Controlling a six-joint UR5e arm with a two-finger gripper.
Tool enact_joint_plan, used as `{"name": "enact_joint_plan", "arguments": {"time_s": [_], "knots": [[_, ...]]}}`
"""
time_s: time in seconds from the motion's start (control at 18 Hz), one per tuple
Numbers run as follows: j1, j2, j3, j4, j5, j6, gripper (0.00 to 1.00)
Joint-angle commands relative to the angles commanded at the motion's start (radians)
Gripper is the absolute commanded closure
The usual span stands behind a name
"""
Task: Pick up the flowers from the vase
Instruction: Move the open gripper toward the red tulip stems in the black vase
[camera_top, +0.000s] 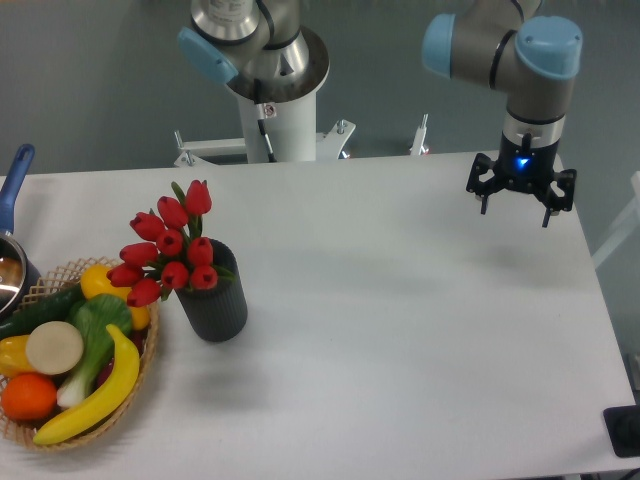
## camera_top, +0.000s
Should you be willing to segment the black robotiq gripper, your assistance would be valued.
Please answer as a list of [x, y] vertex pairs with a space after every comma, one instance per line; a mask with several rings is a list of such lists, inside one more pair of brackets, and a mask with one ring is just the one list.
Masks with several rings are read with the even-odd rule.
[[577, 180], [575, 169], [554, 171], [558, 142], [544, 147], [533, 143], [513, 143], [502, 135], [499, 156], [492, 160], [477, 153], [471, 166], [466, 191], [481, 202], [480, 213], [485, 215], [489, 197], [503, 189], [526, 194], [545, 194], [542, 200], [545, 214], [542, 227], [547, 228], [553, 216], [570, 212], [574, 207]]

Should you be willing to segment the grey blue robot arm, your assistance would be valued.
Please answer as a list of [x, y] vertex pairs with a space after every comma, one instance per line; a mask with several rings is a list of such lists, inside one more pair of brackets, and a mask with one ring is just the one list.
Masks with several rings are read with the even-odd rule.
[[[547, 216], [573, 206], [577, 174], [554, 167], [583, 36], [562, 17], [540, 14], [537, 1], [477, 1], [462, 15], [429, 24], [421, 58], [430, 71], [507, 97], [496, 158], [478, 154], [467, 190], [481, 202], [503, 190], [535, 197]], [[178, 34], [184, 57], [226, 86], [240, 111], [252, 163], [338, 157], [350, 125], [322, 136], [316, 94], [330, 68], [322, 39], [300, 20], [296, 1], [195, 1]]]

